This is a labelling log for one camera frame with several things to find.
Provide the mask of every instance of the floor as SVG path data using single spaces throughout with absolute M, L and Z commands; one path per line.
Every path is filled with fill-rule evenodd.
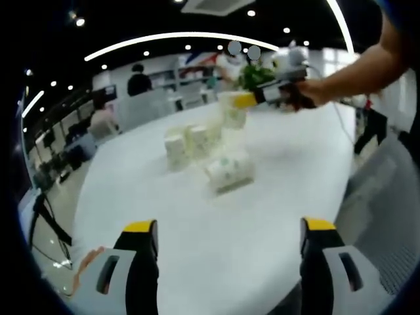
M 357 128 L 357 136 L 363 131 L 363 123 Z M 360 156 L 355 156 L 353 172 L 357 170 L 377 148 L 376 138 L 364 148 Z M 78 170 L 74 171 L 62 184 L 54 184 L 47 193 L 52 205 L 56 220 L 70 235 L 77 206 L 77 199 L 83 181 L 89 170 L 90 161 L 85 162 Z M 43 276 L 53 286 L 54 290 L 63 298 L 67 298 L 72 292 L 73 275 L 69 260 L 63 254 L 58 239 L 49 228 L 43 218 L 39 218 L 33 237 L 34 248 L 32 250 Z

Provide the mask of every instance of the ceiling light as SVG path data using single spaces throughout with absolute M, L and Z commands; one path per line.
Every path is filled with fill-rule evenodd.
M 341 12 L 340 6 L 337 3 L 337 0 L 327 0 L 329 7 L 334 13 L 335 19 L 337 20 L 341 33 L 343 33 L 344 41 L 346 43 L 347 51 L 350 54 L 354 54 L 354 47 L 350 32 L 348 31 L 348 26 L 346 20 L 344 19 L 343 12 Z
M 85 25 L 85 19 L 84 18 L 78 18 L 76 20 L 76 25 L 79 26 L 79 27 Z
M 25 108 L 24 112 L 22 113 L 22 118 L 25 118 L 29 111 L 33 108 L 35 103 L 44 95 L 44 91 L 40 91 L 36 96 L 31 100 L 28 106 Z
M 265 43 L 264 41 L 257 41 L 255 39 L 248 38 L 248 37 L 242 37 L 242 36 L 230 35 L 230 34 L 224 34 L 224 33 L 210 33 L 206 31 L 176 31 L 173 33 L 147 35 L 143 37 L 129 39 L 128 41 L 122 41 L 120 43 L 116 43 L 114 45 L 100 49 L 99 51 L 96 51 L 90 54 L 89 56 L 86 56 L 85 61 L 90 61 L 92 59 L 95 59 L 96 57 L 102 56 L 103 54 L 109 53 L 111 51 L 114 51 L 116 49 L 120 49 L 126 46 L 139 44 L 139 43 L 145 43 L 147 41 L 155 41 L 158 39 L 181 38 L 181 37 L 202 37 L 202 38 L 225 39 L 229 41 L 240 41 L 242 43 L 264 47 L 264 48 L 270 49 L 271 51 L 280 50 L 278 46 Z

